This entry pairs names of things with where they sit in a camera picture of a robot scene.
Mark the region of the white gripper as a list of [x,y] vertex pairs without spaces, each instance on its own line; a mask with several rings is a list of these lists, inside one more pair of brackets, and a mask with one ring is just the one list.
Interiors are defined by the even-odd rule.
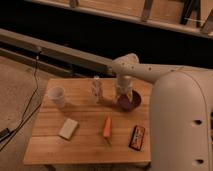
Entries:
[[122,94],[132,98],[132,77],[118,75],[115,81],[115,99],[117,100]]

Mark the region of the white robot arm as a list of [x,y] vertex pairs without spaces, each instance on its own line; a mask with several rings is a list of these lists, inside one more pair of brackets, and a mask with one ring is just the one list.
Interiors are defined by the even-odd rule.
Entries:
[[213,171],[213,69],[141,64],[134,54],[114,59],[111,67],[153,84],[151,171]]

